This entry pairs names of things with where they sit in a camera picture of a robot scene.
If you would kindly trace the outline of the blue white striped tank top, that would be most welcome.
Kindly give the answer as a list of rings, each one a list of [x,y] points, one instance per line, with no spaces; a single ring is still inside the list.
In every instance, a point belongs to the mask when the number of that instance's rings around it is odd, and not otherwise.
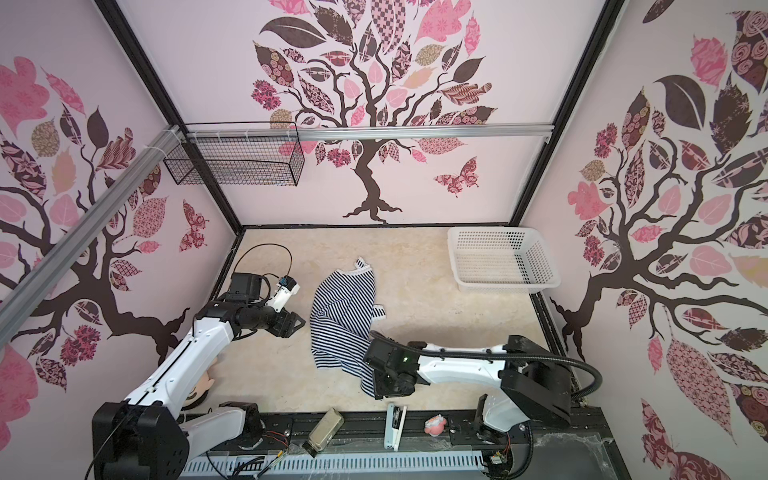
[[[310,310],[311,354],[318,369],[336,369],[360,380],[374,395],[374,373],[364,357],[372,325],[386,318],[376,302],[376,278],[363,258],[352,270],[336,270],[318,286]]]

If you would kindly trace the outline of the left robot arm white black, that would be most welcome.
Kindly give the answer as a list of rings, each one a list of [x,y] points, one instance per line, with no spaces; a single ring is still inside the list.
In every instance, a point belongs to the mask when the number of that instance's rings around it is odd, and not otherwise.
[[[179,422],[183,404],[219,354],[240,334],[265,330],[289,338],[305,326],[294,312],[248,302],[208,303],[190,333],[124,400],[106,402],[92,419],[93,479],[177,479],[189,460],[241,434],[264,430],[254,404],[235,402]]]

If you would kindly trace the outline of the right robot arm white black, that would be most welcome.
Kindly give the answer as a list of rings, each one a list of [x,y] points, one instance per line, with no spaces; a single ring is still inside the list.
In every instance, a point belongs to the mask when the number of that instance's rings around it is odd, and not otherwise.
[[[461,349],[400,344],[375,333],[363,361],[373,370],[377,399],[410,396],[418,385],[485,387],[475,420],[482,435],[507,433],[528,421],[556,428],[571,425],[568,366],[521,335],[502,345]]]

